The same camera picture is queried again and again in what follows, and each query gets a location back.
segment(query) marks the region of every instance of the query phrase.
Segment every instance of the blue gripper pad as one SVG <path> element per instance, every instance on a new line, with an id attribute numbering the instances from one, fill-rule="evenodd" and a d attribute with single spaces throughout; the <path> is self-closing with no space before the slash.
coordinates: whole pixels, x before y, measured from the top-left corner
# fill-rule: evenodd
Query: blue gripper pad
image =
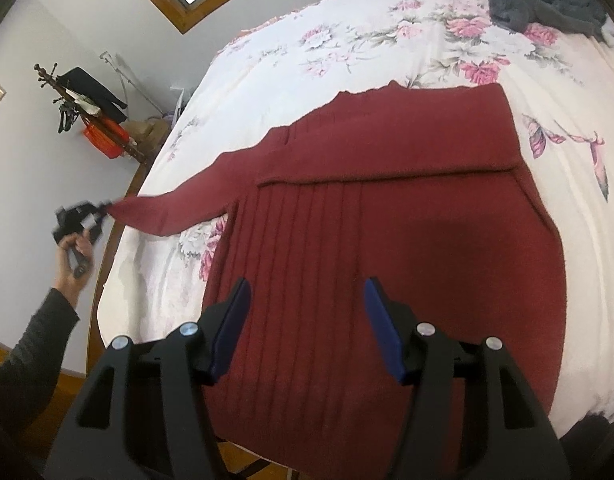
<path id="1" fill-rule="evenodd" d="M 365 282 L 365 310 L 383 355 L 383 361 L 389 374 L 399 383 L 404 383 L 407 371 L 402 360 L 403 341 L 387 312 L 382 290 L 375 278 Z"/>
<path id="2" fill-rule="evenodd" d="M 226 301 L 228 304 L 227 313 L 213 339 L 213 360 L 209 373 L 215 382 L 229 370 L 231 358 L 236 350 L 242 327 L 249 313 L 250 302 L 251 286 L 247 280 L 241 279 L 234 286 Z"/>

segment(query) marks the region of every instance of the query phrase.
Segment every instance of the sweater sleeve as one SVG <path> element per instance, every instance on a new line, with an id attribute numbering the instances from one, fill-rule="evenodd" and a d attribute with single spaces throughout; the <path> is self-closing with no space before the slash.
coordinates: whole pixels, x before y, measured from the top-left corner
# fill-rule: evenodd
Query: sweater sleeve
<path id="1" fill-rule="evenodd" d="M 175 190 L 158 196 L 128 196 L 107 207 L 114 219 L 143 233 L 171 236 L 223 215 L 227 206 L 253 186 L 258 146 L 222 153 L 208 168 Z"/>
<path id="2" fill-rule="evenodd" d="M 10 434 L 24 430 L 49 405 L 78 319 L 71 304 L 52 288 L 0 365 L 0 423 Z"/>

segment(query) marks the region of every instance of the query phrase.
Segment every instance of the wooden coat rack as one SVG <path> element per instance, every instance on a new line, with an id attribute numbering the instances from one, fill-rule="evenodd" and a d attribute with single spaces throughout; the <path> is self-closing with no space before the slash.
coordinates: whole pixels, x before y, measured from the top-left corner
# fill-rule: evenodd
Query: wooden coat rack
<path id="1" fill-rule="evenodd" d="M 43 81 L 42 86 L 45 86 L 46 84 L 48 84 L 56 92 L 58 92 L 58 94 L 60 94 L 60 97 L 65 99 L 65 101 L 72 103 L 74 107 L 76 108 L 76 110 L 78 111 L 78 113 L 80 114 L 81 118 L 86 119 L 87 121 L 90 121 L 92 124 L 94 124 L 94 126 L 97 127 L 97 129 L 100 130 L 100 132 L 102 132 L 105 136 L 107 136 L 110 140 L 112 140 L 118 146 L 122 147 L 122 149 L 125 150 L 125 152 L 127 152 L 130 156 L 135 158 L 135 160 L 137 160 L 139 163 L 141 164 L 149 163 L 149 158 L 147 157 L 147 155 L 145 155 L 140 150 L 138 150 L 133 144 L 131 144 L 131 142 L 126 142 L 116 132 L 108 128 L 106 124 L 104 124 L 103 121 L 100 120 L 100 118 L 93 116 L 91 114 L 88 114 L 79 104 L 77 104 L 76 100 L 67 93 L 66 89 L 63 88 L 61 85 L 59 85 L 58 82 L 53 78 L 53 72 L 52 74 L 48 73 L 47 70 L 43 69 L 37 63 L 34 65 L 34 70 L 36 70 L 36 72 L 39 75 L 38 80 Z"/>

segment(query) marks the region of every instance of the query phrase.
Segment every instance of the bed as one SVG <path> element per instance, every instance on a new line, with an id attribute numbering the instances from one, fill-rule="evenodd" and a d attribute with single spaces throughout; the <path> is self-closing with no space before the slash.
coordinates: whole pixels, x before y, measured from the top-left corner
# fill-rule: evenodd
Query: bed
<path id="1" fill-rule="evenodd" d="M 550 420 L 614 420 L 614 25 L 605 43 L 492 25 L 488 0 L 324 0 L 246 31 L 215 57 L 141 194 L 173 190 L 339 92 L 499 83 L 561 235 L 567 315 Z M 127 228 L 98 306 L 104 344 L 197 319 L 227 218 L 158 238 Z"/>

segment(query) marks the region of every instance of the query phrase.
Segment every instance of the metal bolt head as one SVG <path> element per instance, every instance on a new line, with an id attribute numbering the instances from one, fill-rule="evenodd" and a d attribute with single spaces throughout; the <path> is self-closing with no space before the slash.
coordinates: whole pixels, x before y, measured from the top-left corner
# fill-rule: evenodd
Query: metal bolt head
<path id="1" fill-rule="evenodd" d="M 196 332 L 198 332 L 198 325 L 193 322 L 185 323 L 180 327 L 180 333 L 185 337 L 194 335 Z"/>
<path id="2" fill-rule="evenodd" d="M 431 323 L 418 323 L 416 332 L 423 336 L 431 336 L 436 333 L 436 327 Z"/>
<path id="3" fill-rule="evenodd" d="M 119 335 L 111 341 L 111 346 L 114 350 L 122 350 L 129 345 L 129 338 L 126 335 Z"/>
<path id="4" fill-rule="evenodd" d="M 487 348 L 489 348 L 490 350 L 500 350 L 501 348 L 503 348 L 503 341 L 501 341 L 497 337 L 488 337 L 485 340 L 485 345 L 487 345 Z"/>

